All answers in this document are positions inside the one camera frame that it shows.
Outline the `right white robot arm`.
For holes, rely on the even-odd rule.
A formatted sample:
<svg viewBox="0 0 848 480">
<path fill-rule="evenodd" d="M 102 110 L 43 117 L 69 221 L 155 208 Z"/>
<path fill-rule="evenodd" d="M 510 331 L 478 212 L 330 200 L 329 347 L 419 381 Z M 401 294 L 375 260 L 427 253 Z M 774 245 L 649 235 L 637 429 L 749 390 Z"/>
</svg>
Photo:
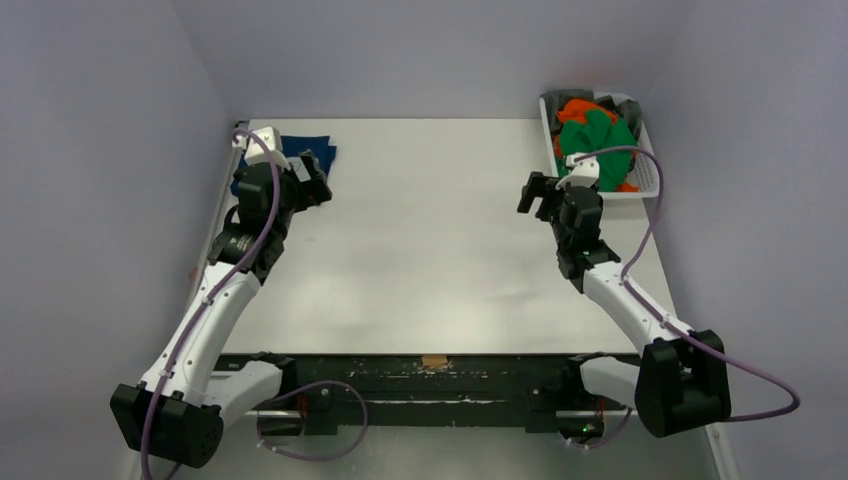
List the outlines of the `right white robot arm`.
<svg viewBox="0 0 848 480">
<path fill-rule="evenodd" d="M 529 175 L 517 210 L 551 227 L 562 276 L 606 313 L 637 350 L 626 363 L 603 352 L 573 357 L 561 381 L 564 399 L 584 407 L 605 397 L 637 412 L 657 438 L 729 419 L 732 410 L 724 344 L 663 309 L 624 272 L 601 238 L 603 200 L 592 187 L 561 187 L 541 172 Z"/>
</svg>

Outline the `green t shirt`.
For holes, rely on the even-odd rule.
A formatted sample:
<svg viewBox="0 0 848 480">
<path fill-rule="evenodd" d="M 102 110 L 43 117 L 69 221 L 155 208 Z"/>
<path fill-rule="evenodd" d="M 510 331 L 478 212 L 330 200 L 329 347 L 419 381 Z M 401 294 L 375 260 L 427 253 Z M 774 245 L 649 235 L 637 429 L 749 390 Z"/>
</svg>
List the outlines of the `green t shirt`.
<svg viewBox="0 0 848 480">
<path fill-rule="evenodd" d="M 565 165 L 567 155 L 638 145 L 625 122 L 613 122 L 609 115 L 599 109 L 586 111 L 582 120 L 567 118 L 554 140 L 555 146 L 559 147 L 556 162 L 560 177 L 570 171 Z M 601 192 L 614 192 L 626 182 L 633 156 L 631 151 L 623 150 L 597 157 L 600 167 L 598 186 Z"/>
</svg>

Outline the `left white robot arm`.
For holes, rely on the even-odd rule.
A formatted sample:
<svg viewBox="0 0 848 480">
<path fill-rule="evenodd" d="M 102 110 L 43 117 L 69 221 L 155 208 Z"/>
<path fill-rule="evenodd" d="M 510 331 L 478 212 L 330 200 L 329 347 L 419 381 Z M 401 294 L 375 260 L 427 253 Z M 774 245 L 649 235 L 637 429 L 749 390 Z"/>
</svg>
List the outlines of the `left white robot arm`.
<svg viewBox="0 0 848 480">
<path fill-rule="evenodd" d="M 284 409 L 297 399 L 298 382 L 284 373 L 289 360 L 281 355 L 260 353 L 232 376 L 212 377 L 236 322 L 282 255 L 293 215 L 332 198 L 312 151 L 288 163 L 278 170 L 278 196 L 267 163 L 234 172 L 237 202 L 212 242 L 189 310 L 154 365 L 112 394 L 110 409 L 131 449 L 199 469 L 240 415 L 263 401 Z"/>
</svg>

